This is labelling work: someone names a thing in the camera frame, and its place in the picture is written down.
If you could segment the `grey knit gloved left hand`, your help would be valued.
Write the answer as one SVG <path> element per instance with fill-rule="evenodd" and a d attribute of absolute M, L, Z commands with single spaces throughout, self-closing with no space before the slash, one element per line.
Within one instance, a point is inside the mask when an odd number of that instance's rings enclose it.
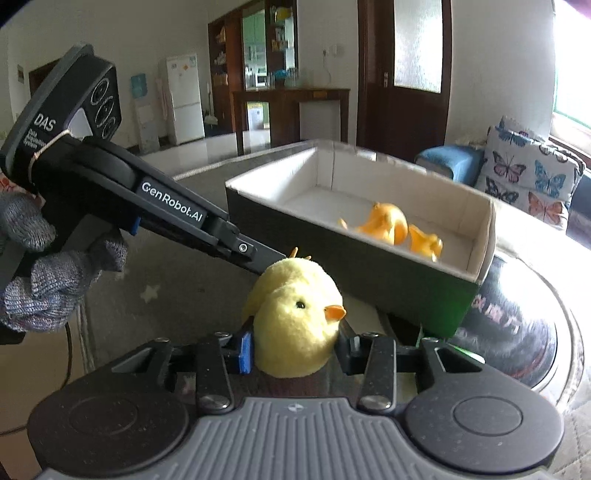
<path fill-rule="evenodd" d="M 56 230 L 42 217 L 33 197 L 19 191 L 1 193 L 1 255 L 7 242 L 39 253 L 30 272 L 1 289 L 1 324 L 18 333 L 46 333 L 62 328 L 103 272 L 124 269 L 128 247 L 119 230 L 95 240 L 84 251 L 44 251 Z"/>

